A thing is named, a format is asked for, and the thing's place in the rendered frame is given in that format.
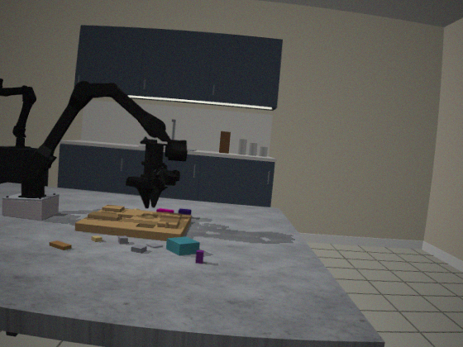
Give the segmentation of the tan wooden puzzle board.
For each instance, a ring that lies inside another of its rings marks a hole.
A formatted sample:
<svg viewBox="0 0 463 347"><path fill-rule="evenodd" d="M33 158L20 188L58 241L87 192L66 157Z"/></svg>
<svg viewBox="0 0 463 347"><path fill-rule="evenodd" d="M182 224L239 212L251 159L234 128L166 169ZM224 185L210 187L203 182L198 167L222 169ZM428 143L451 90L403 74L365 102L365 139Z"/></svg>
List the tan wooden puzzle board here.
<svg viewBox="0 0 463 347"><path fill-rule="evenodd" d="M167 241L167 238L184 237L190 222L190 215L106 205L75 223L75 231Z"/></svg>

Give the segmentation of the teal rectangular block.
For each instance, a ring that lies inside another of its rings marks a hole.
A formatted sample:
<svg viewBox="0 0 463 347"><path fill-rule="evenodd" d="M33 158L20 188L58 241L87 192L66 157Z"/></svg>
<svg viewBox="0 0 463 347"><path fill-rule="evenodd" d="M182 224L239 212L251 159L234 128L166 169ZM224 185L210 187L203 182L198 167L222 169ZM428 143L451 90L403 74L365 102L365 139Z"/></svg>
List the teal rectangular block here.
<svg viewBox="0 0 463 347"><path fill-rule="evenodd" d="M178 256L196 254L199 242L185 237L167 238L166 249Z"/></svg>

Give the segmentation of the small brown flat block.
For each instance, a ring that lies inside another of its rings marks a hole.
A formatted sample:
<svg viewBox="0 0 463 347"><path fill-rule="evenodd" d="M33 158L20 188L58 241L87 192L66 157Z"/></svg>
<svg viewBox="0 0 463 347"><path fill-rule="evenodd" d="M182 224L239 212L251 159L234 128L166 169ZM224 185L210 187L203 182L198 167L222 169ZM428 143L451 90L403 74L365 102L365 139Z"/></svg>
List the small brown flat block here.
<svg viewBox="0 0 463 347"><path fill-rule="evenodd" d="M51 241L49 243L49 246L55 247L55 248L60 249L60 250L71 249L71 245L60 242L60 241Z"/></svg>

